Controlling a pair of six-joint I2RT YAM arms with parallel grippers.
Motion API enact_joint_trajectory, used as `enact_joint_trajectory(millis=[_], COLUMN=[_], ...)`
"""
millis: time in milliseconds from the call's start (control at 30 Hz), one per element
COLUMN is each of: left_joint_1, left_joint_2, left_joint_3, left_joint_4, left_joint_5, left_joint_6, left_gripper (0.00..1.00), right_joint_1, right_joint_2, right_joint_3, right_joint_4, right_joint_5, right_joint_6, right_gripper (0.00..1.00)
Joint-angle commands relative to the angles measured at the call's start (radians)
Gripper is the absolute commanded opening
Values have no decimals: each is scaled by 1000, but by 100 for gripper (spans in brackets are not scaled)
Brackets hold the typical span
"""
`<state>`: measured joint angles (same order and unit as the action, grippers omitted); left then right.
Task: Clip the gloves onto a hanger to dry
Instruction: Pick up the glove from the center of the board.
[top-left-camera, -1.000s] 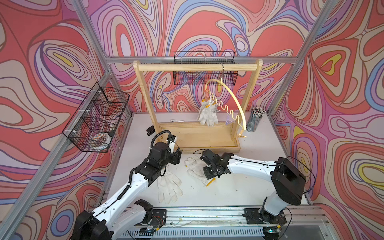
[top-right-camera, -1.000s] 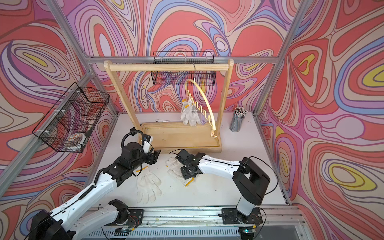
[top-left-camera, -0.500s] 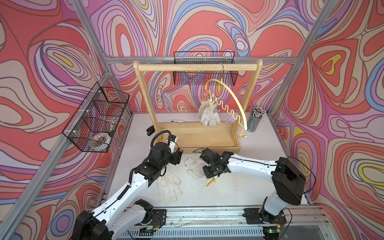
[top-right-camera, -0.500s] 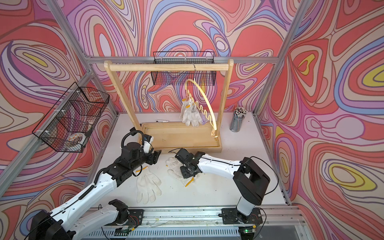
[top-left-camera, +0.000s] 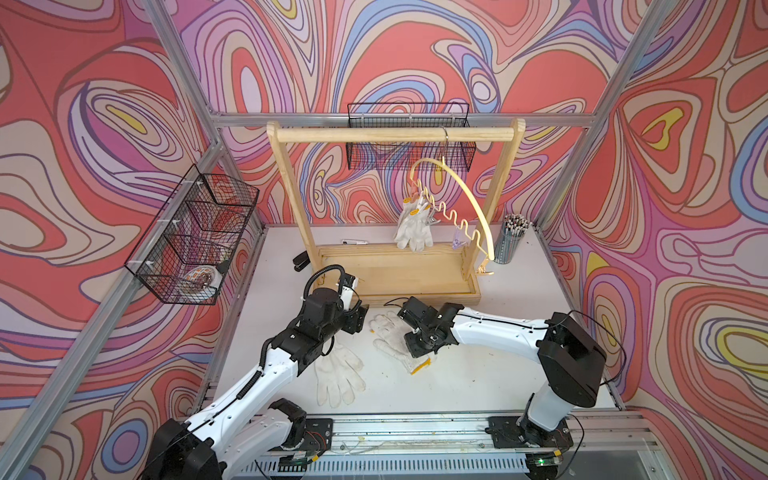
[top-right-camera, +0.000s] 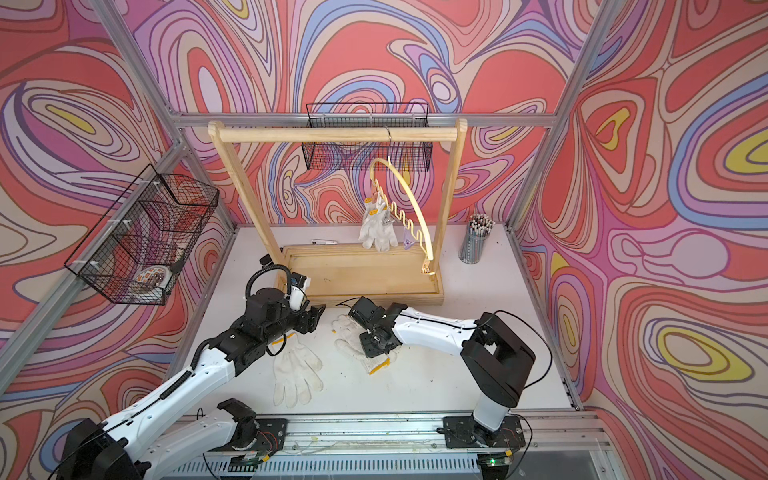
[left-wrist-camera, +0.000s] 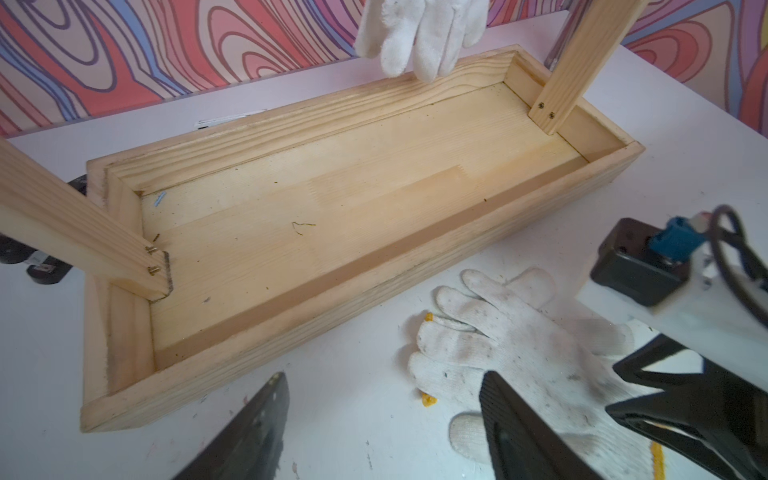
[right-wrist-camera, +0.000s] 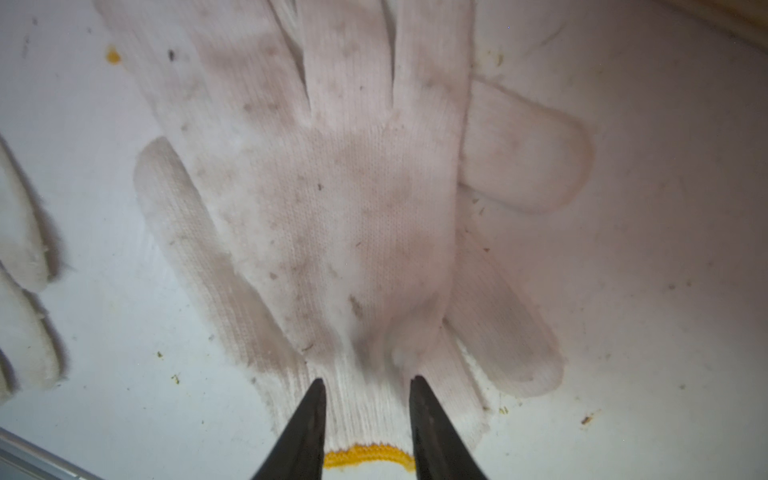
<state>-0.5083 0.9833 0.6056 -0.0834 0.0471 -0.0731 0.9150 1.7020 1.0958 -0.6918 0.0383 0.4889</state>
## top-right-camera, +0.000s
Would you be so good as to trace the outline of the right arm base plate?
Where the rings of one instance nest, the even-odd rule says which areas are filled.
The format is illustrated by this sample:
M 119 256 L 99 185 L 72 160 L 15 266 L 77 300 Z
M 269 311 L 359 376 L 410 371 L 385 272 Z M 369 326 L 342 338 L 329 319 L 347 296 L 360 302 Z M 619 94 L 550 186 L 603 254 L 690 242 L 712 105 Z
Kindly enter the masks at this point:
M 504 448 L 513 452 L 526 445 L 518 416 L 505 416 L 498 430 L 483 427 L 471 416 L 446 416 L 436 432 L 449 449 Z

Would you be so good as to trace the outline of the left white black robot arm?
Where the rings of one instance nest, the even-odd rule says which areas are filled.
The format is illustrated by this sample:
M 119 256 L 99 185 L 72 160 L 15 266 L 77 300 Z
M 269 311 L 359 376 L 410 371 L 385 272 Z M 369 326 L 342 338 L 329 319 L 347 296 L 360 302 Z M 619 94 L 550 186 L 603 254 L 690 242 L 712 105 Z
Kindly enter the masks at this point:
M 67 434 L 53 479 L 161 479 L 182 464 L 219 447 L 250 450 L 279 441 L 263 434 L 255 412 L 234 398 L 216 412 L 177 430 L 171 427 L 195 404 L 270 354 L 289 333 L 313 332 L 324 305 L 294 306 L 288 294 L 267 287 L 246 300 L 246 311 L 218 336 L 203 341 L 190 365 L 147 396 L 107 419 L 83 420 Z

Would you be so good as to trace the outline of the yellow curved clip hanger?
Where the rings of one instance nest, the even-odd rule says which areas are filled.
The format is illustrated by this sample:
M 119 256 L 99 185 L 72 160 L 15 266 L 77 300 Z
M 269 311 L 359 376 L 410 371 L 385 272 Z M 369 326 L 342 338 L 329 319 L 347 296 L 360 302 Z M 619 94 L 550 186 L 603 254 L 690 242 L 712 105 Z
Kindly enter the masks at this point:
M 419 246 L 424 255 L 421 272 L 425 275 L 434 276 L 436 271 L 433 268 L 433 263 L 436 258 L 432 235 L 429 232 L 426 219 L 414 192 L 403 175 L 402 170 L 393 162 L 392 144 L 394 141 L 388 127 L 386 127 L 386 130 L 388 141 L 383 147 L 383 154 L 378 154 L 374 157 L 367 170 L 371 186 L 371 195 L 367 198 L 372 198 L 376 202 L 377 207 L 381 207 L 383 204 L 389 206 L 394 225 L 399 223 L 403 227 L 405 234 L 408 234 L 417 241 L 415 245 Z M 381 169 L 392 176 L 398 184 L 395 188 L 397 195 L 391 195 L 386 183 L 382 183 L 379 180 L 377 171 Z

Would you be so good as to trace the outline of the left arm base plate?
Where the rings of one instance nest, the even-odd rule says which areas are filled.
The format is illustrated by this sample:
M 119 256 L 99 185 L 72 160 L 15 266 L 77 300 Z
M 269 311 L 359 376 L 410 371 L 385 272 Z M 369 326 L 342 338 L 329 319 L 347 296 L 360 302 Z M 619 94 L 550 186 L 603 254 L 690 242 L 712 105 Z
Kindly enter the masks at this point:
M 214 451 L 256 451 L 275 453 L 283 449 L 287 436 L 286 418 L 255 417 L 237 424 L 233 438 Z

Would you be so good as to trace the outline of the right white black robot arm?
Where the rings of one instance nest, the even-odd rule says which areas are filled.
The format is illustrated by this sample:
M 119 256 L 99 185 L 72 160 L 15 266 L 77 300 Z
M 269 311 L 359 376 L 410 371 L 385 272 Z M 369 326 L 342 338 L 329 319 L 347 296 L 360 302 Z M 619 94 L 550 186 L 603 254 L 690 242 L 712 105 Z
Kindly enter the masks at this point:
M 472 420 L 487 433 L 501 430 L 509 410 L 518 405 L 536 361 L 534 351 L 495 313 L 449 319 L 402 303 L 383 308 L 361 297 L 349 316 L 362 328 L 359 343 L 368 358 L 400 346 L 460 357 L 481 392 Z

